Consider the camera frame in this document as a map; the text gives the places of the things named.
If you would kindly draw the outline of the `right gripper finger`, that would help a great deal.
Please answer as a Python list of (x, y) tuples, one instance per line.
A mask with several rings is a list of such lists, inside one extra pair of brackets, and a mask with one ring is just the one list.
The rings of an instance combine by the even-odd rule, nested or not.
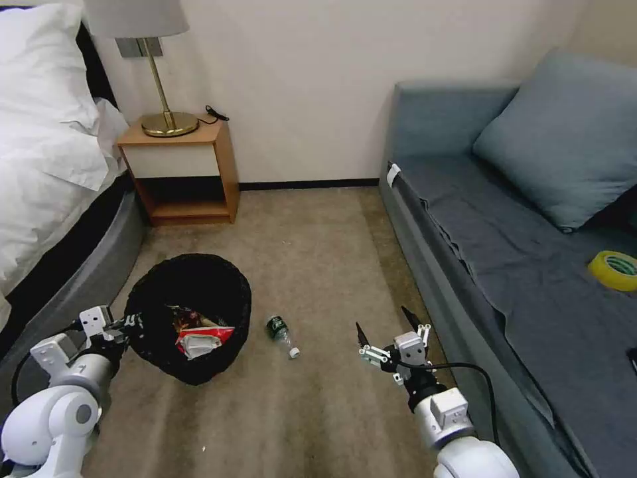
[(391, 353), (385, 349), (372, 346), (359, 322), (356, 322), (356, 332), (361, 358), (384, 372), (393, 372)]
[(401, 311), (403, 315), (405, 316), (405, 318), (407, 319), (407, 322), (409, 323), (413, 331), (421, 339), (425, 352), (428, 352), (431, 325), (422, 323), (414, 312), (410, 311), (408, 308), (406, 308), (403, 305), (401, 306)]

